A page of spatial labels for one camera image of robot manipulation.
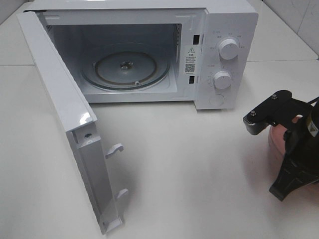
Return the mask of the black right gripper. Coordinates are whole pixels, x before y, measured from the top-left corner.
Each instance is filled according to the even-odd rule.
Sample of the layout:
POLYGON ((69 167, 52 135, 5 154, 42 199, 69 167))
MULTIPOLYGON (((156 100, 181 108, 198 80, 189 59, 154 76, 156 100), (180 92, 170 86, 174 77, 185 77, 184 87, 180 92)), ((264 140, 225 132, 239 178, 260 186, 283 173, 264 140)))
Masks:
POLYGON ((319 180, 319 104, 292 98, 288 90, 273 93, 243 117, 246 129, 258 135, 267 126, 282 125, 285 154, 275 182, 269 191, 283 201, 292 191, 319 180), (304 117, 296 123, 297 115, 304 117))

